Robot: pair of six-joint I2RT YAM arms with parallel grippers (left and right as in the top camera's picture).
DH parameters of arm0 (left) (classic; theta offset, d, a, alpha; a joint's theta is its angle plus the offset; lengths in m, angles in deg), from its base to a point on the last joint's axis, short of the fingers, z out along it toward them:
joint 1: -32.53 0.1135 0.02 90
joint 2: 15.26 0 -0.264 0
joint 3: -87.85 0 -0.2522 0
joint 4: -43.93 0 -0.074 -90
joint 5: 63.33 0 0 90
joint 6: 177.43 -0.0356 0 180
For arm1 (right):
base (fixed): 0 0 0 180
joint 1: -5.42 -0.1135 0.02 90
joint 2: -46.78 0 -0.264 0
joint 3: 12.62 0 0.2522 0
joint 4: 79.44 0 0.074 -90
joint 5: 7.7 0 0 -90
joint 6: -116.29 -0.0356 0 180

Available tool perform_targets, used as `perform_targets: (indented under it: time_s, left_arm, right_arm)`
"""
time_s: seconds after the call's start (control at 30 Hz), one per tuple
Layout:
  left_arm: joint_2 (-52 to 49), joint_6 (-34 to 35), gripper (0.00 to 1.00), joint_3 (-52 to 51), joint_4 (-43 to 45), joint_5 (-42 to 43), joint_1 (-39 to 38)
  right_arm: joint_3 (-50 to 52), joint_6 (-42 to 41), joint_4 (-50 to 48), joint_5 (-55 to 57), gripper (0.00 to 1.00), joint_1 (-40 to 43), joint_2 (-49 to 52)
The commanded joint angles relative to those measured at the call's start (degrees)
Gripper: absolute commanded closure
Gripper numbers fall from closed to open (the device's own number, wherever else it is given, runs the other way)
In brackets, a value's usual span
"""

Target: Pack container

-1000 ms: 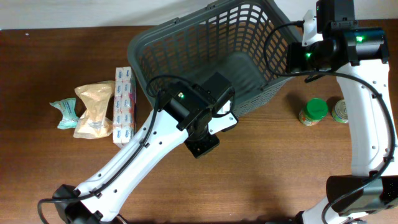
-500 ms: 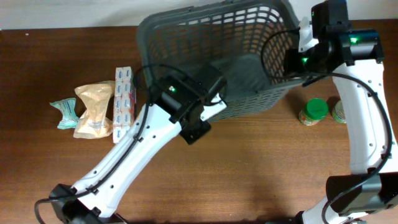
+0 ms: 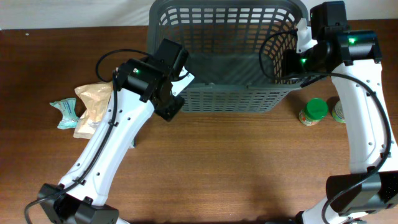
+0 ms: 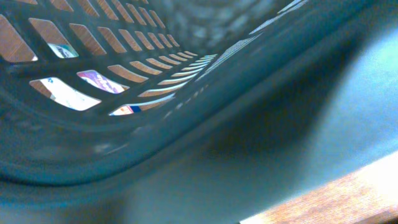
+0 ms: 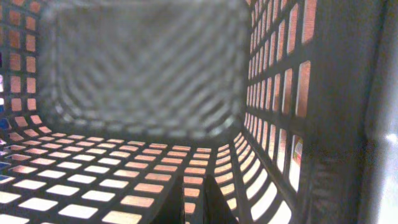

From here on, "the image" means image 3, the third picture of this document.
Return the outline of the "silver pull-tab tin can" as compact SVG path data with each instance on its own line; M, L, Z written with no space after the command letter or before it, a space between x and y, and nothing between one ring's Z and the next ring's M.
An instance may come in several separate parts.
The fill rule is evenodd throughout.
M336 103L336 105L332 109L331 115L335 121L345 124L345 117L343 114L343 107L341 101L338 101Z

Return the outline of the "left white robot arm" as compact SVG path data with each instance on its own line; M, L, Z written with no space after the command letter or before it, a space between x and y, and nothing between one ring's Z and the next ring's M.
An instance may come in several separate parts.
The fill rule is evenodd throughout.
M57 185L44 184L37 200L52 223L125 221L106 204L118 167L146 121L157 114L171 121L185 100L179 95L194 79L184 67L188 52L163 39L155 54L130 59L113 71L113 92L102 121L80 157Z

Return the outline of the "grey plastic shopping basket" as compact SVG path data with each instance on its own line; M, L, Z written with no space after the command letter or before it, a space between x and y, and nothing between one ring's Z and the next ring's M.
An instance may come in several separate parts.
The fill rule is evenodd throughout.
M308 17L300 0L156 0L149 11L147 51L164 39L184 46L194 79L181 92L185 113L265 113L299 79L282 79L289 34Z

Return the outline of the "Kleenex tissue multipack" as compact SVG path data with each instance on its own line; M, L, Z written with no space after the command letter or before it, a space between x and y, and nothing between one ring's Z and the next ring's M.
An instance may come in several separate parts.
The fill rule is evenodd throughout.
M136 140L135 140L135 138L132 140L132 142L131 142L131 145L130 145L130 148L135 148L135 146L136 146Z

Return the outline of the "tan paper bag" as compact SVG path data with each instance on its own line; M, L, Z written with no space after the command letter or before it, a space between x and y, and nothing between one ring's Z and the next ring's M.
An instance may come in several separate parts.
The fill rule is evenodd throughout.
M77 122L74 138L93 137L103 119L112 91L111 82L98 82L75 88L75 93L82 100L86 110Z

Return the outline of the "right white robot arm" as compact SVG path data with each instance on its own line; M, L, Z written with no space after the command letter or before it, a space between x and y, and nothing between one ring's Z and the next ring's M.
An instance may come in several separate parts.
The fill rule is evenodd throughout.
M284 54L286 79L330 77L349 138L347 175L326 181L325 198L297 214L297 223L359 223L397 205L397 141L382 90L382 54L375 32L352 30L343 1L313 7L296 26L296 50Z

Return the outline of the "green lid glass jar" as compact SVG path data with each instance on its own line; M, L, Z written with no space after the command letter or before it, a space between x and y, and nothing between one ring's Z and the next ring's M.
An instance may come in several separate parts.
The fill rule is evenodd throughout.
M311 99L299 112L299 121L306 126L313 126L319 123L328 114L326 101L320 98Z

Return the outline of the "teal wet wipes packet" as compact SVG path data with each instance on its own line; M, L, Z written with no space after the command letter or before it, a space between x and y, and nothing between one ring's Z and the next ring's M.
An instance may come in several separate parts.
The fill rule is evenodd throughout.
M74 129L77 126L79 117L75 113L76 98L67 98L50 103L50 106L58 109L62 114L58 129Z

